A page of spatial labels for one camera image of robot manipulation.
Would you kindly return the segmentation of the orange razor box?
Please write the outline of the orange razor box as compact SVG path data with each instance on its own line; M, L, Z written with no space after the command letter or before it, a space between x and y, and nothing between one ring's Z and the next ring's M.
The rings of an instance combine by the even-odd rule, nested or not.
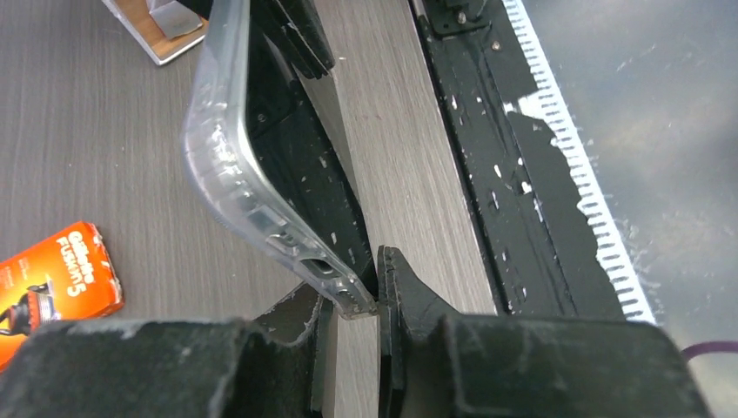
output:
M1 369L38 328L115 313L124 292L102 234L79 221L1 263Z

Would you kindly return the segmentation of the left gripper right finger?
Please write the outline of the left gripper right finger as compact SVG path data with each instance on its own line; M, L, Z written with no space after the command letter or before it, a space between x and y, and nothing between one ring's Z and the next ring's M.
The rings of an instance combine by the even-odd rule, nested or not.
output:
M381 246L381 417L708 417L657 327L465 314Z

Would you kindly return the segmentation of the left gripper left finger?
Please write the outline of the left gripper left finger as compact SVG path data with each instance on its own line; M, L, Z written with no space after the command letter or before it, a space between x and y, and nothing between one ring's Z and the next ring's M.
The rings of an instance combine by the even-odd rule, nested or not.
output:
M311 287L254 320L77 320L1 375L4 417L327 417L332 303Z

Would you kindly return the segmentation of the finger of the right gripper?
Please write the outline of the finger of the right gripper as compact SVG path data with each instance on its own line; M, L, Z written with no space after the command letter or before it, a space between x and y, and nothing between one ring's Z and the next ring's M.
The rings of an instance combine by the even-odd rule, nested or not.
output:
M312 0L257 0L253 22L306 78L328 76L335 60Z

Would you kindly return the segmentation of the clear phone case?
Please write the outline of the clear phone case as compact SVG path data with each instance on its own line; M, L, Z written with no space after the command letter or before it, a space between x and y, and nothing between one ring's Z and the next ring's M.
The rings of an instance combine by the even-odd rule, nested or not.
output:
M208 20L182 133L188 175L228 229L327 298L345 319L377 313L358 275L267 178L246 130L251 3L193 1Z

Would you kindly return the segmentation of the black phone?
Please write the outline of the black phone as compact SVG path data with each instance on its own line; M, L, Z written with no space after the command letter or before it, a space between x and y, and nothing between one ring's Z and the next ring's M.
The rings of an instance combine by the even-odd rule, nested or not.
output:
M246 130L267 178L328 247L378 294L366 224L303 76L253 22Z

